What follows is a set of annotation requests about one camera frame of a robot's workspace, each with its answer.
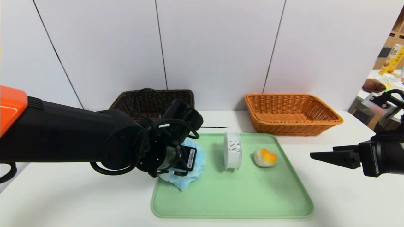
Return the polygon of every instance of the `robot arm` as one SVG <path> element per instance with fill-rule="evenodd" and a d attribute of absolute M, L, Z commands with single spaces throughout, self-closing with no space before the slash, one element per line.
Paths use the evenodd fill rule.
<path fill-rule="evenodd" d="M 387 109 L 404 109 L 404 103 L 391 94 L 398 93 L 404 98 L 401 90 L 390 90 L 382 95 L 372 93 L 364 104 L 378 113 L 389 114 Z M 369 177 L 378 177 L 383 173 L 404 174 L 404 123 L 395 130 L 386 130 L 376 133 L 369 141 L 351 146 L 333 147 L 331 152 L 312 152 L 310 157 L 330 164 L 355 169 L 361 166 L 363 174 Z"/>
<path fill-rule="evenodd" d="M 194 163 L 191 168 L 184 163 L 194 148 L 181 143 L 186 137 L 198 138 L 203 118 L 180 100 L 161 121 L 148 119 L 141 126 L 120 110 L 68 107 L 5 86 L 0 92 L 0 162 L 90 162 L 102 174 L 119 175 L 137 167 L 154 177 L 169 168 L 184 170 L 180 176 L 193 169 Z"/>

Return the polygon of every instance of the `white wall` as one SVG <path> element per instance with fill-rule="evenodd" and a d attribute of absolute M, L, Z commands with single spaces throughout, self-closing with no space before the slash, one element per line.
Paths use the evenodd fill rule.
<path fill-rule="evenodd" d="M 348 110 L 403 1 L 286 0 L 265 93 L 309 93 Z"/>
<path fill-rule="evenodd" d="M 169 89 L 199 110 L 246 109 L 262 92 L 284 0 L 157 0 Z"/>
<path fill-rule="evenodd" d="M 121 92 L 166 89 L 153 0 L 35 0 L 85 109 L 108 109 Z"/>
<path fill-rule="evenodd" d="M 2 85 L 81 108 L 32 0 L 1 1 Z"/>

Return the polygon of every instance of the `tape roll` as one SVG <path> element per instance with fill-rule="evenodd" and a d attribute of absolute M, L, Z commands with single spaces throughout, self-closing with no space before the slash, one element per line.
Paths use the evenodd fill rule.
<path fill-rule="evenodd" d="M 224 138 L 225 169 L 240 169 L 241 166 L 241 140 L 238 133 L 225 133 Z"/>

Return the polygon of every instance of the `wicker basket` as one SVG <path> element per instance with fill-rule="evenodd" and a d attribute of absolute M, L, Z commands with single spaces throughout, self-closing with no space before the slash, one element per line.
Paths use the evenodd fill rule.
<path fill-rule="evenodd" d="M 191 90 L 158 90 L 160 92 L 164 107 L 167 109 L 174 99 L 180 99 L 188 105 L 195 107 L 194 93 Z M 118 109 L 127 113 L 135 121 L 140 121 L 143 117 L 138 114 L 133 107 L 133 96 L 137 90 L 126 91 L 121 93 L 114 101 L 109 109 Z M 142 91 L 136 98 L 136 104 L 139 110 L 152 120 L 160 120 L 161 118 L 161 101 L 158 95 L 152 91 Z"/>
<path fill-rule="evenodd" d="M 312 95 L 248 94 L 245 101 L 257 132 L 316 136 L 343 123 L 335 111 Z"/>

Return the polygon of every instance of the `black cable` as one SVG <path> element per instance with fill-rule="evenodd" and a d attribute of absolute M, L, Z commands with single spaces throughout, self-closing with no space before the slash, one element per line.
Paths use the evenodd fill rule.
<path fill-rule="evenodd" d="M 188 135 L 189 138 L 193 138 L 193 139 L 198 139 L 199 138 L 199 134 L 187 122 L 185 122 L 183 120 L 179 120 L 179 119 L 164 119 L 164 120 L 161 120 L 161 121 L 159 121 L 157 123 L 151 124 L 148 127 L 146 127 L 144 130 L 142 130 L 143 135 L 141 136 L 141 138 L 139 140 L 139 142 L 140 142 L 140 148 L 139 148 L 140 154 L 136 158 L 136 160 L 134 159 L 132 161 L 132 164 L 130 166 L 128 166 L 127 168 L 121 169 L 121 170 L 107 170 L 107 169 L 104 169 L 104 168 L 101 168 L 100 166 L 98 166 L 98 164 L 96 162 L 90 162 L 91 167 L 95 171 L 97 171 L 97 172 L 99 172 L 101 174 L 112 175 L 112 176 L 121 175 L 121 174 L 125 174 L 125 173 L 130 172 L 131 170 L 133 170 L 138 165 L 138 163 L 140 161 L 140 158 L 142 156 L 142 151 L 143 151 L 144 146 L 145 146 L 144 142 L 145 142 L 145 139 L 148 137 L 149 133 L 152 130 L 157 129 L 159 126 L 165 125 L 165 124 L 180 124 L 182 126 L 185 126 L 187 129 L 189 129 L 192 133 L 195 134 L 195 136 Z M 162 170 L 162 171 L 164 171 L 164 172 L 157 172 L 156 171 L 156 175 L 159 175 L 161 173 L 166 173 L 165 172 L 166 170 Z"/>
<path fill-rule="evenodd" d="M 400 90 L 400 89 L 392 89 L 387 91 L 388 94 L 392 94 L 392 93 L 396 93 L 399 94 L 401 96 L 401 98 L 404 99 L 404 91 Z"/>
<path fill-rule="evenodd" d="M 154 90 L 154 89 L 152 89 L 152 88 L 143 88 L 143 89 L 139 90 L 138 92 L 136 92 L 136 94 L 133 96 L 133 100 L 132 100 L 132 102 L 133 102 L 133 108 L 134 108 L 142 117 L 147 118 L 146 115 L 145 115 L 144 113 L 142 113 L 142 112 L 139 110 L 138 106 L 136 105 L 137 96 L 138 96 L 141 92 L 143 92 L 143 91 L 145 91 L 145 90 L 152 91 L 152 92 L 154 92 L 154 93 L 156 93 L 156 94 L 158 95 L 158 98 L 159 98 L 160 101 L 161 101 L 161 108 L 162 108 L 161 116 L 163 116 L 164 113 L 166 112 L 166 109 L 165 109 L 165 107 L 164 107 L 163 97 L 161 96 L 160 92 L 158 92 L 158 91 L 156 91 L 156 90 Z"/>
<path fill-rule="evenodd" d="M 7 164 L 11 167 L 10 171 L 4 176 L 0 177 L 0 184 L 11 180 L 17 174 L 17 166 L 15 162 L 0 162 L 0 164 Z"/>

